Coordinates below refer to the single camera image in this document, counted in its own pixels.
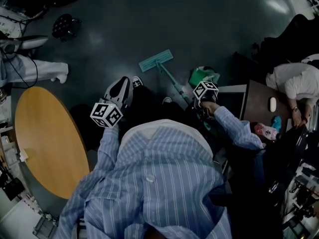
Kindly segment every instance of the sneaker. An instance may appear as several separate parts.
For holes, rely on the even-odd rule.
[[[137,88],[138,86],[143,86],[143,82],[141,81],[141,79],[137,76],[134,76],[132,78],[132,85],[133,85],[133,89]]]
[[[162,102],[162,104],[164,104],[164,103],[171,103],[171,102],[172,102],[172,100],[171,100],[170,97],[165,97],[164,100],[163,100],[163,102]]]

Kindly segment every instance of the mop head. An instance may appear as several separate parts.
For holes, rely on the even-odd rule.
[[[165,63],[168,60],[171,60],[173,58],[173,55],[171,54],[170,50],[163,51],[160,54],[157,54],[151,58],[148,58],[141,63],[139,63],[139,66],[141,68],[142,72],[146,72],[149,69],[152,69],[153,67],[156,67],[156,62],[162,64]]]

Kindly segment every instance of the mop handle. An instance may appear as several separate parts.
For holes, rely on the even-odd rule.
[[[188,98],[188,96],[185,94],[185,92],[182,90],[181,85],[177,82],[177,80],[175,80],[175,78],[173,77],[172,74],[170,74],[170,72],[165,68],[164,65],[162,65],[159,62],[156,62],[157,67],[160,69],[160,67],[167,73],[167,75],[169,76],[170,80],[172,81],[174,87],[176,88],[176,90],[178,91],[178,93],[184,98],[184,100],[186,101],[186,103],[188,105],[192,104],[192,100]]]

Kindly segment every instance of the white pants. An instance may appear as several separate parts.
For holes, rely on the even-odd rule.
[[[33,61],[22,55],[17,55],[21,60],[25,68],[23,79],[26,82],[34,82],[36,80],[36,67]],[[53,63],[41,60],[34,60],[38,70],[38,81],[53,80],[58,78],[61,83],[65,83],[67,75],[69,73],[68,64],[65,63]],[[23,82],[22,79],[14,79],[11,82]]]

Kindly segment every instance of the stool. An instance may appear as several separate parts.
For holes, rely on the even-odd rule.
[[[76,37],[76,34],[72,32],[72,23],[81,23],[79,19],[74,19],[70,14],[64,14],[60,16],[53,25],[52,36],[65,42],[66,35]]]

